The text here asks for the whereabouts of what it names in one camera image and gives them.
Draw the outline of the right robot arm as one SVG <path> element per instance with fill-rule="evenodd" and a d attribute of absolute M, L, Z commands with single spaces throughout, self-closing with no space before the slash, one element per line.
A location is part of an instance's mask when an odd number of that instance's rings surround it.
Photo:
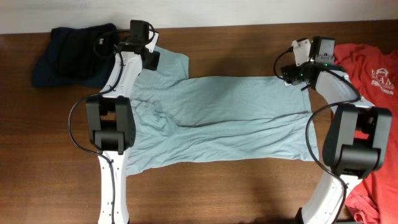
<path fill-rule="evenodd" d="M 335 64 L 334 49 L 331 37 L 294 40 L 286 52 L 294 54 L 295 62 L 282 67 L 279 77 L 286 85 L 304 83 L 327 102 L 305 126 L 307 149 L 323 175 L 310 200 L 297 211 L 299 224 L 337 223 L 347 196 L 385 161 L 392 113 L 360 94 L 347 70 Z M 314 118 L 324 110 L 330 110 L 333 118 L 318 159 L 309 132 Z"/>

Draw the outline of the light blue t-shirt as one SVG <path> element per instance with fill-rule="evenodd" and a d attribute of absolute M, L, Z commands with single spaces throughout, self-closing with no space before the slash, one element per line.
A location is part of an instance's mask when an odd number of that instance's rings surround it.
<path fill-rule="evenodd" d="M 190 78 L 184 54 L 160 50 L 131 93 L 136 141 L 127 174 L 179 162 L 279 158 L 312 161 L 305 142 L 308 91 L 276 77 Z M 318 156 L 310 126 L 311 147 Z"/>

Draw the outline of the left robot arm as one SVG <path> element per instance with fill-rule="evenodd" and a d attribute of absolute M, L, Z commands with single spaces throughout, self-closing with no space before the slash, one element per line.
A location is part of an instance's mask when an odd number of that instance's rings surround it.
<path fill-rule="evenodd" d="M 116 46 L 105 86 L 86 101 L 90 143 L 101 169 L 100 224 L 129 223 L 127 159 L 136 138 L 130 96 L 142 71 L 157 69 L 160 53 L 154 48 L 158 38 L 149 22 L 131 20 L 129 35 Z"/>

